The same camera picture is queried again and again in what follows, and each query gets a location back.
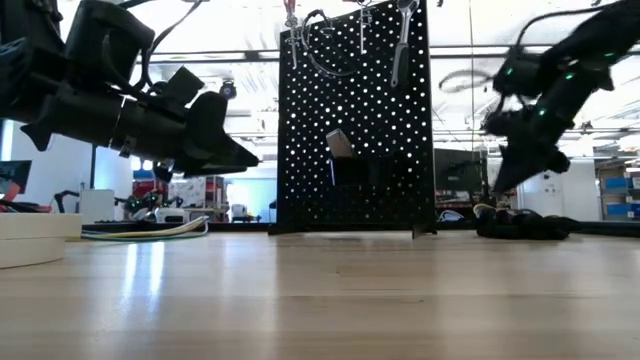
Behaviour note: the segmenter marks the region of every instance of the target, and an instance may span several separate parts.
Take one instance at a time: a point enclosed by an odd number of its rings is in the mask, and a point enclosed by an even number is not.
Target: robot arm
[[[620,0],[602,8],[541,55],[511,49],[495,76],[502,101],[484,129],[506,136],[507,146],[500,148],[503,162],[494,191],[512,189],[545,170],[569,169],[558,140],[575,126],[573,118],[593,92],[613,90],[610,67],[640,39],[640,2]],[[534,105],[522,101],[519,111],[502,111],[504,99],[513,95],[538,100]]]
[[[126,8],[83,0],[65,44],[56,0],[0,0],[0,117],[25,123],[22,131],[40,151],[62,134],[152,160],[166,181],[173,172],[256,166],[224,132],[227,100],[214,92],[196,98],[204,83],[187,69],[147,92],[146,81],[129,84],[138,55],[157,42]]]

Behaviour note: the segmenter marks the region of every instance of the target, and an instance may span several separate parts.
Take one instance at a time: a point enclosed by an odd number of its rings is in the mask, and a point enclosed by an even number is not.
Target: cable
[[[342,51],[339,47],[335,46],[335,42],[333,40],[333,34],[332,34],[333,31],[330,31],[330,32],[325,31],[322,34],[326,38],[328,38],[330,40],[330,45],[329,46],[331,47],[331,49],[334,52],[336,52],[339,57],[341,57],[341,58],[343,58],[345,60],[345,62],[351,68],[351,70],[348,70],[348,71],[345,71],[345,72],[337,72],[335,70],[331,70],[331,69],[321,65],[320,63],[318,63],[316,58],[313,56],[313,49],[309,45],[309,38],[310,38],[310,34],[311,34],[311,26],[309,26],[309,28],[307,29],[307,23],[309,22],[309,20],[311,20],[311,18],[313,18],[315,16],[321,16],[324,19],[323,22],[324,22],[324,24],[326,26],[325,29],[330,29],[330,30],[333,29],[331,27],[331,23],[329,22],[329,19],[324,14],[324,11],[322,11],[320,9],[310,12],[309,15],[307,15],[307,17],[305,17],[304,20],[302,21],[302,36],[300,36],[301,42],[302,42],[302,47],[304,48],[304,51],[307,53],[307,57],[309,58],[309,61],[311,61],[311,64],[313,65],[313,67],[315,67],[322,75],[329,76],[329,77],[332,77],[332,76],[333,77],[347,77],[347,76],[351,76],[351,75],[355,74],[357,72],[357,69],[356,69],[355,65],[353,65],[351,60],[349,60],[349,58],[347,57],[347,54],[345,54],[344,51]]]
[[[102,61],[102,67],[107,72],[107,75],[111,77],[112,81],[115,85],[117,85],[121,92],[126,95],[133,96],[138,100],[151,100],[151,96],[148,96],[141,92],[140,90],[133,87],[129,84],[129,81],[125,79],[113,65],[113,61],[111,60],[111,33],[107,33],[105,37],[102,39],[102,53],[100,59]]]
[[[472,80],[471,84],[458,85],[458,86],[452,87],[451,89],[447,89],[447,88],[444,87],[444,84],[447,81],[453,80],[453,79],[458,78],[458,77],[466,77],[466,76],[470,76],[472,78],[474,76],[477,76],[477,77],[481,77],[482,79],[479,80],[479,81],[476,81],[476,82],[474,82]],[[485,85],[485,84],[491,82],[492,80],[493,80],[493,75],[489,74],[486,71],[477,70],[475,68],[474,69],[457,70],[457,71],[449,73],[447,76],[442,78],[442,80],[440,80],[440,83],[438,84],[438,88],[444,93],[453,94],[453,93],[458,93],[458,92],[463,91],[463,90],[480,87],[482,85]]]
[[[442,126],[444,126],[444,129],[449,133],[449,135],[451,135],[453,137],[453,140],[457,141],[458,143],[462,144],[462,141],[460,141],[460,139],[458,139],[452,132],[451,130],[449,130],[449,127],[447,127],[447,124],[444,122],[444,120],[440,117],[440,115],[438,115],[438,112],[432,107],[431,111],[433,112],[433,115],[436,116],[436,118],[438,118],[438,121],[440,121],[440,123],[442,123]]]
[[[475,65],[475,50],[473,41],[473,11],[471,7],[471,0],[469,3],[469,40],[471,42],[471,73],[476,71]],[[475,161],[475,137],[476,137],[476,93],[471,91],[471,161]]]
[[[136,7],[138,5],[142,5],[142,4],[146,4],[151,0],[129,0],[129,1],[125,1],[121,4],[119,4],[118,6],[120,6],[123,9],[131,9],[133,7]]]
[[[548,19],[548,18],[551,18],[551,17],[556,17],[556,16],[569,16],[569,15],[588,14],[588,13],[592,13],[592,12],[608,9],[609,7],[617,5],[618,3],[619,3],[619,1],[616,1],[614,3],[607,4],[607,5],[601,5],[601,6],[578,9],[578,10],[556,11],[556,12],[551,12],[551,13],[547,13],[547,14],[544,14],[544,15],[536,16],[533,19],[529,20],[529,22],[522,28],[522,30],[520,30],[520,34],[518,34],[518,39],[516,40],[515,47],[519,47],[520,46],[520,43],[522,43],[522,38],[524,37],[524,34],[527,32],[527,30],[529,30],[531,25],[537,23],[538,21],[541,21],[541,20],[544,20],[544,19]]]
[[[177,240],[188,240],[195,239],[199,237],[203,237],[209,234],[209,223],[204,222],[204,230],[198,234],[189,234],[189,235],[174,235],[174,236],[150,236],[150,237],[141,237],[141,238],[113,238],[102,235],[92,235],[89,232],[83,232],[82,239],[90,240],[90,241],[103,241],[103,242],[126,242],[126,243],[147,243],[147,242],[158,242],[158,241],[177,241]]]
[[[190,231],[197,229],[198,227],[206,224],[209,218],[207,216],[201,216],[193,221],[190,221],[184,225],[167,229],[167,230],[158,230],[158,231],[138,231],[138,232],[125,232],[125,233],[110,233],[103,234],[103,238],[110,239],[121,239],[121,238],[138,238],[138,237],[157,237],[157,236],[173,236],[173,235],[181,235]]]
[[[524,34],[527,32],[527,30],[531,27],[531,25],[535,24],[538,21],[544,20],[544,19],[548,19],[551,17],[556,17],[556,16],[569,16],[569,15],[581,15],[581,14],[588,14],[588,13],[592,13],[592,12],[597,12],[597,11],[601,11],[604,9],[607,9],[611,6],[617,5],[618,2],[615,3],[611,3],[611,4],[607,4],[607,5],[601,5],[601,6],[597,6],[597,7],[591,7],[591,8],[585,8],[585,9],[578,9],[578,10],[566,10],[566,11],[557,11],[557,12],[552,12],[552,13],[547,13],[544,15],[540,15],[537,16],[533,19],[531,19],[523,28],[522,30],[520,30],[520,33],[518,34],[518,38],[516,40],[516,43],[514,45],[514,47],[519,47],[520,44],[522,43],[522,39],[524,37]],[[461,77],[461,76],[466,76],[466,75],[471,75],[471,76],[480,76],[483,77],[482,80],[477,81],[477,82],[473,82],[471,84],[468,85],[459,85],[459,86],[455,86],[453,88],[451,88],[450,90],[445,89],[444,88],[444,84],[449,81],[452,80],[454,78],[457,77]],[[485,85],[487,83],[489,83],[490,81],[493,80],[493,75],[490,75],[486,72],[483,71],[479,71],[479,70],[458,70],[458,71],[454,71],[450,74],[448,74],[447,76],[445,76],[439,83],[439,88],[441,91],[445,92],[445,93],[457,93],[463,90],[467,90],[467,89],[471,89],[471,88],[476,88],[482,85]]]
[[[173,25],[166,28],[163,32],[160,33],[160,35],[158,35],[158,37],[155,40],[153,40],[153,44],[151,45],[151,48],[147,49],[146,52],[144,52],[144,56],[142,57],[142,76],[138,81],[138,83],[135,85],[136,89],[142,90],[142,88],[144,88],[145,85],[149,85],[150,87],[153,86],[153,81],[151,80],[151,76],[149,75],[149,64],[151,63],[151,55],[153,55],[153,52],[156,51],[156,49],[158,48],[158,45],[160,45],[160,43],[167,36],[169,36],[169,34],[171,34],[171,32],[178,25],[182,24],[182,22],[187,17],[189,17],[189,15],[191,15],[198,7],[200,7],[200,4],[202,4],[202,2],[203,0],[196,0],[196,2],[193,3],[189,11],[187,11],[187,13],[182,18],[180,18],[180,20],[178,20]]]
[[[2,199],[0,199],[0,206],[7,207],[7,208],[12,208],[16,212],[20,212],[20,213],[35,213],[35,214],[40,214],[41,213],[37,209],[34,209],[34,208],[30,207],[30,206],[17,204],[17,203],[14,203],[13,201],[7,201],[7,200],[2,200]]]
[[[447,219],[446,215],[453,215],[455,217],[457,217],[457,219],[452,220],[452,219]],[[455,212],[453,210],[444,210],[442,213],[440,213],[440,217],[438,217],[438,221],[458,221],[458,220],[462,220],[464,219],[464,216],[462,214],[460,214],[459,212]]]

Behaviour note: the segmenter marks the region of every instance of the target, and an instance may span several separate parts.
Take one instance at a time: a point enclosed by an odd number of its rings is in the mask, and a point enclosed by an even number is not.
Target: blue box
[[[607,204],[607,215],[628,216],[630,211],[634,217],[640,217],[640,204]]]
[[[604,180],[605,189],[630,189],[633,181],[630,178],[610,178]]]

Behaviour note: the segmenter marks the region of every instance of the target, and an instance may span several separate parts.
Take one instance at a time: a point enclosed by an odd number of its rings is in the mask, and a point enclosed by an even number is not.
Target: black pegboard
[[[281,34],[279,228],[399,223],[430,228],[435,223],[426,0],[411,19],[410,80],[403,91],[390,85],[401,14],[395,2],[371,10],[364,55],[360,12],[333,18],[336,45],[359,68],[352,77],[321,75],[301,49],[294,70],[289,32]],[[326,38],[319,24],[310,26],[311,43],[318,48]],[[330,47],[319,47],[315,55],[329,67],[347,68]],[[391,181],[375,187],[332,186],[326,135],[335,129],[343,130],[359,156],[395,154]]]

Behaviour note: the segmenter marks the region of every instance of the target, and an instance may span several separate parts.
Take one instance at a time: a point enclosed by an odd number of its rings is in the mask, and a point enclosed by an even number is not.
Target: monitor
[[[0,161],[0,194],[6,194],[11,184],[20,186],[20,194],[27,188],[31,161]]]
[[[436,190],[481,193],[483,156],[477,151],[434,149]]]

